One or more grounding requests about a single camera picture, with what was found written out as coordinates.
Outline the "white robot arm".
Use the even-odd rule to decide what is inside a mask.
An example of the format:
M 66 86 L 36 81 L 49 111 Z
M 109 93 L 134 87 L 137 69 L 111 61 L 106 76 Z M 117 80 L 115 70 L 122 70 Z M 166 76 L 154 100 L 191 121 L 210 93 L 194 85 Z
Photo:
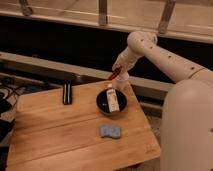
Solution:
M 157 45 L 153 33 L 134 31 L 116 62 L 123 73 L 147 58 L 174 85 L 162 110 L 161 171 L 213 171 L 213 71 Z

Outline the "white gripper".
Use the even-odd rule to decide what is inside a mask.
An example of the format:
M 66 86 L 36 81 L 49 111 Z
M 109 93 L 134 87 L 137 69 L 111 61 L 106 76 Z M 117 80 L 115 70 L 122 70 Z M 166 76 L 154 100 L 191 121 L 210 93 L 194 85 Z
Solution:
M 134 53 L 129 47 L 122 51 L 115 63 L 112 66 L 112 70 L 120 68 L 121 72 L 127 72 L 134 67 L 140 55 Z

